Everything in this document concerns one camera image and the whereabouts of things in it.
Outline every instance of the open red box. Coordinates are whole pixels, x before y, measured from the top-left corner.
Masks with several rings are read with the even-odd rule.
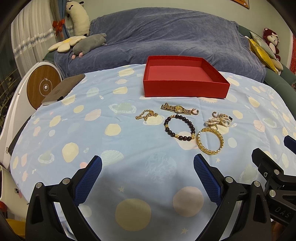
[[[145,97],[225,98],[227,80],[205,59],[189,56],[149,56]]]

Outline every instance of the wall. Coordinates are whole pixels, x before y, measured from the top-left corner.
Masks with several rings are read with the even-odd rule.
[[[91,20],[131,8],[176,7],[207,12],[236,21],[261,36],[264,28],[270,28],[279,35],[279,55],[281,62],[286,65],[291,39],[289,27],[266,0],[249,0],[249,4],[250,9],[231,0],[84,0],[84,8]]]

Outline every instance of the blue curtain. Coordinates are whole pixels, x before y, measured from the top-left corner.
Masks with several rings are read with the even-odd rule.
[[[61,19],[65,18],[65,12],[66,12],[66,4],[67,0],[57,0],[58,6],[59,6],[59,15]],[[63,35],[64,39],[70,38],[70,35],[68,33],[68,30],[65,25],[63,25]]]

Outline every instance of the red bow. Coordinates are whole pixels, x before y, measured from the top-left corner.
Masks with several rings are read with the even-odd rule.
[[[65,24],[65,19],[62,19],[61,21],[53,21],[52,26],[56,29],[56,36],[58,36],[59,32],[62,32],[63,24]]]

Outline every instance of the picture frame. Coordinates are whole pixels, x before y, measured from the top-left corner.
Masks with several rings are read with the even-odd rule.
[[[233,1],[243,5],[247,9],[250,9],[249,0],[233,0]]]

